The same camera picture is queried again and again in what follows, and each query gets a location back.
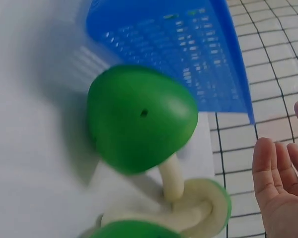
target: black grid lines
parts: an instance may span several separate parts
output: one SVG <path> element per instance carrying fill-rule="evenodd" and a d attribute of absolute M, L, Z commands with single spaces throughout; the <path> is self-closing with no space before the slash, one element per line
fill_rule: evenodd
<path fill-rule="evenodd" d="M 216 180 L 232 217 L 218 238 L 266 237 L 252 181 L 259 137 L 298 143 L 298 0 L 227 0 L 250 83 L 256 125 L 247 115 L 210 114 Z"/>

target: toy mushroom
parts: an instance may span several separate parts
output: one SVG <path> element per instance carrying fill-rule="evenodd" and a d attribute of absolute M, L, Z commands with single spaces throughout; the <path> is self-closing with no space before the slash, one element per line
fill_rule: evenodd
<path fill-rule="evenodd" d="M 185 181 L 184 194 L 172 204 L 171 213 L 105 213 L 101 225 L 121 220 L 149 221 L 184 237 L 212 238 L 227 225 L 230 216 L 231 200 L 226 190 L 211 179 L 194 178 Z"/>
<path fill-rule="evenodd" d="M 165 200 L 182 197 L 184 180 L 175 153 L 198 121 L 195 100 L 182 85 L 143 66 L 114 66 L 91 84 L 87 120 L 107 164 L 124 175 L 158 166 Z"/>
<path fill-rule="evenodd" d="M 102 227 L 90 238 L 182 238 L 182 236 L 148 222 L 119 221 Z"/>

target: mushroom cap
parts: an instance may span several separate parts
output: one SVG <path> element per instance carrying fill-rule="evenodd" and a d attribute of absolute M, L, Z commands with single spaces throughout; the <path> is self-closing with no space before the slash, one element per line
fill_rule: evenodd
<path fill-rule="evenodd" d="M 182 236 L 153 223 L 118 221 L 97 230 L 90 238 L 182 238 Z"/>
<path fill-rule="evenodd" d="M 87 98 L 89 132 L 104 161 L 125 175 L 161 164 L 191 138 L 198 110 L 174 80 L 139 65 L 99 75 Z"/>
<path fill-rule="evenodd" d="M 225 188 L 208 178 L 186 180 L 183 197 L 172 204 L 172 210 L 198 207 L 205 200 L 213 206 L 211 214 L 197 225 L 182 231 L 185 237 L 212 238 L 228 224 L 232 210 L 230 196 Z"/>

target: white surface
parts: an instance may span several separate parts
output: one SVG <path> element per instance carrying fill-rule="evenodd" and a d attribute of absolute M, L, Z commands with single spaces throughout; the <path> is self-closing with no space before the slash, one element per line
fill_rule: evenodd
<path fill-rule="evenodd" d="M 97 163 L 85 96 L 108 64 L 82 23 L 89 1 L 0 0 L 0 238 L 77 238 L 112 205 L 160 209 L 160 177 Z M 185 178 L 214 173 L 208 119 L 178 154 Z"/>
<path fill-rule="evenodd" d="M 252 157 L 261 136 L 298 144 L 298 0 L 227 2 L 247 65 L 256 126 L 249 125 L 246 115 L 218 114 L 218 122 L 209 115 L 216 180 L 226 185 L 232 199 L 227 232 L 218 237 L 264 238 Z"/>

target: small hole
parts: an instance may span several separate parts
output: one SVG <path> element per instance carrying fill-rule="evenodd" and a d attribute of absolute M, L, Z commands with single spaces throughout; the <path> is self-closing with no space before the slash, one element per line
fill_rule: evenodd
<path fill-rule="evenodd" d="M 142 118 L 145 118 L 148 115 L 148 110 L 147 109 L 143 109 L 143 111 L 141 112 L 140 116 Z"/>
<path fill-rule="evenodd" d="M 170 15 L 164 16 L 163 18 L 164 19 L 175 19 L 178 17 L 179 17 L 179 14 L 170 14 Z"/>

